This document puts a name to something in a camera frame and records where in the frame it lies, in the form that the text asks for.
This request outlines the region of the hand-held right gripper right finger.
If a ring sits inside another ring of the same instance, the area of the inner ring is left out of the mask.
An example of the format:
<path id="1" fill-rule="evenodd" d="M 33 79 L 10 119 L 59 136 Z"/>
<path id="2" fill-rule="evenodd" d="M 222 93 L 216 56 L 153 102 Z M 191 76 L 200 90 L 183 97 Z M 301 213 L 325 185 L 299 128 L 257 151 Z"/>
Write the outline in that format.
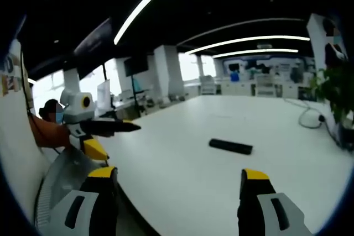
<path id="1" fill-rule="evenodd" d="M 237 218 L 239 235 L 312 235 L 301 209 L 257 170 L 242 170 Z"/>

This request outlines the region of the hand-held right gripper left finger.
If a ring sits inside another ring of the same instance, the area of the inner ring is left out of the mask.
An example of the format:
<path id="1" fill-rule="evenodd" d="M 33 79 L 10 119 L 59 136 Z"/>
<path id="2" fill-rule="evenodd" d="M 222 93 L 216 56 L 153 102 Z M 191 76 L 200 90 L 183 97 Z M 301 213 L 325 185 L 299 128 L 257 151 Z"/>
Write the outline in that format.
<path id="1" fill-rule="evenodd" d="M 117 168 L 91 171 L 50 212 L 47 235 L 115 235 L 118 216 Z"/>

